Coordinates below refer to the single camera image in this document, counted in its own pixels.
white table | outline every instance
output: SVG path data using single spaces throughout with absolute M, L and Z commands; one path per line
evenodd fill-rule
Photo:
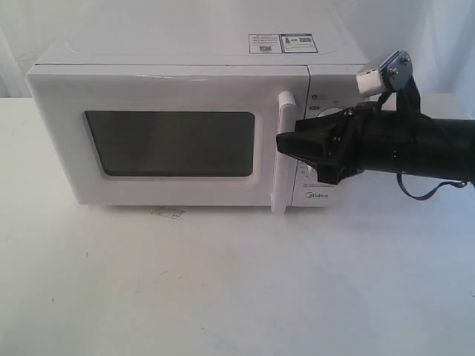
M 335 208 L 174 220 L 77 205 L 31 99 L 0 143 L 2 356 L 475 355 L 473 188 L 366 172 Z

